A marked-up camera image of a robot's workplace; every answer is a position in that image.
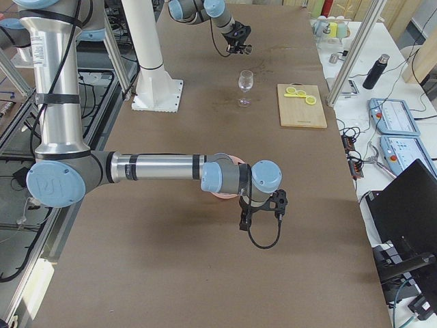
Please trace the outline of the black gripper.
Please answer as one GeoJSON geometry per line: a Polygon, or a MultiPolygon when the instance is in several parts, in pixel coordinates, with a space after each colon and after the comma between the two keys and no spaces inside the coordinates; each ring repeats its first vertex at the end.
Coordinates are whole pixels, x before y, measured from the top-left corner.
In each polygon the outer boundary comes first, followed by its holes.
{"type": "Polygon", "coordinates": [[[241,208],[239,229],[242,231],[248,231],[251,227],[253,207],[247,204],[244,200],[239,200],[239,205],[241,208]]]}
{"type": "Polygon", "coordinates": [[[234,39],[229,32],[225,34],[225,40],[227,41],[226,51],[229,54],[249,54],[249,45],[244,44],[246,38],[234,39]]]}

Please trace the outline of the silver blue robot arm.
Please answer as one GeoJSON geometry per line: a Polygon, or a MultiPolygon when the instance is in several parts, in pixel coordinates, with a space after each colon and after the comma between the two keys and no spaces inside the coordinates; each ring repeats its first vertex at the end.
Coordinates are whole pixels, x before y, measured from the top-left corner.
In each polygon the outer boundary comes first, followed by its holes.
{"type": "Polygon", "coordinates": [[[251,27],[235,20],[224,1],[174,0],[169,1],[168,8],[171,18],[176,22],[197,25],[210,21],[210,28],[215,24],[227,42],[227,55],[224,55],[212,39],[214,47],[222,57],[228,57],[230,54],[251,54],[252,46],[245,44],[251,33],[251,27]]]}
{"type": "MultiPolygon", "coordinates": [[[[192,179],[211,193],[240,196],[240,229],[248,231],[252,214],[274,211],[279,231],[286,193],[279,189],[282,173],[272,161],[233,163],[227,154],[120,154],[92,151],[83,140],[76,40],[105,39],[104,1],[14,1],[20,23],[30,34],[36,81],[41,143],[36,163],[27,173],[27,188],[41,203],[55,208],[81,201],[85,194],[109,183],[140,179],[192,179]]],[[[152,4],[123,1],[139,64],[136,110],[176,112],[183,81],[170,77],[163,65],[152,4]]],[[[182,5],[180,14],[204,12],[228,41],[230,53],[244,53],[250,27],[235,21],[224,1],[196,1],[196,9],[182,5]]]]}

